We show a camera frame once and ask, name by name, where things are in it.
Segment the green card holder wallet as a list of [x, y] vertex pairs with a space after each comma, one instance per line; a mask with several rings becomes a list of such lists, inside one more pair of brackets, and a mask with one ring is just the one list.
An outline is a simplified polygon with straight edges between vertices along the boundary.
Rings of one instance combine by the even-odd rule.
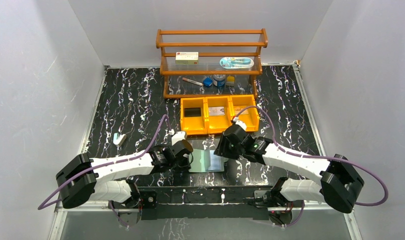
[[215, 155], [214, 150], [209, 149], [194, 149], [189, 160], [193, 160], [190, 164], [190, 173], [211, 173], [223, 172], [225, 170], [226, 158]]

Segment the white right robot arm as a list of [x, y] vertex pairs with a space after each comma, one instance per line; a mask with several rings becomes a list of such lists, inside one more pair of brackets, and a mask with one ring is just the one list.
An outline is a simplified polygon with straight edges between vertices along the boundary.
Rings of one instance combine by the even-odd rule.
[[238, 124], [228, 127], [221, 135], [215, 155], [279, 167], [304, 177], [303, 180], [282, 177], [270, 191], [279, 204], [293, 201], [326, 203], [338, 212], [352, 212], [364, 180], [346, 160], [324, 159], [280, 146], [270, 138], [253, 137]]

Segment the orange three-compartment bin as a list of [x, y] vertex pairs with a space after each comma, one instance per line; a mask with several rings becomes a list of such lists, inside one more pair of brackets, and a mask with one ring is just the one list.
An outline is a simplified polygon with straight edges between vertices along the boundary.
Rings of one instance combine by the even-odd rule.
[[220, 134], [232, 125], [233, 118], [246, 124], [248, 132], [257, 132], [260, 125], [253, 95], [227, 95], [182, 98], [180, 100], [180, 129], [187, 135]]

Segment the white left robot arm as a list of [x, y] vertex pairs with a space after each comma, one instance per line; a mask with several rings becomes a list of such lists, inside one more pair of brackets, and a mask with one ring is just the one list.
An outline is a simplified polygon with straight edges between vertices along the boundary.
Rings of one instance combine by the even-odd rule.
[[193, 152], [187, 140], [173, 145], [160, 144], [149, 150], [109, 158], [90, 158], [78, 154], [55, 176], [60, 199], [65, 209], [73, 209], [88, 201], [126, 203], [136, 199], [137, 192], [126, 179], [164, 173], [174, 167], [186, 166]]

